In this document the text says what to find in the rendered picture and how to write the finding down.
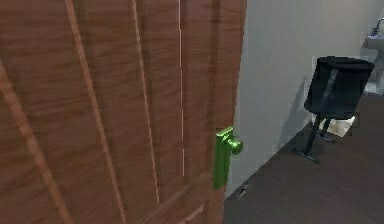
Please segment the brown wooden room door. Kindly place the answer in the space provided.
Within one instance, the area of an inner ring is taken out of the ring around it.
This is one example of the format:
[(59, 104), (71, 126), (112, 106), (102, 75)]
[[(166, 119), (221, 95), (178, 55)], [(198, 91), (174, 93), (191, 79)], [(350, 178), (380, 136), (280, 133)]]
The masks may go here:
[(0, 224), (222, 224), (247, 0), (0, 0)]

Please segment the black trash can on stand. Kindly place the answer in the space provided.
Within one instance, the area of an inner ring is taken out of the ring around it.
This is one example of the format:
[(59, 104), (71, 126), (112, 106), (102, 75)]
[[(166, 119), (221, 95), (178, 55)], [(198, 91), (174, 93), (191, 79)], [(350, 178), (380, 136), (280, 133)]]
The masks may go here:
[(315, 116), (312, 130), (303, 150), (293, 152), (317, 164), (320, 161), (311, 154), (315, 138), (332, 144), (326, 137), (332, 120), (351, 119), (374, 70), (372, 62), (363, 59), (323, 56), (316, 60), (316, 67), (304, 108)]

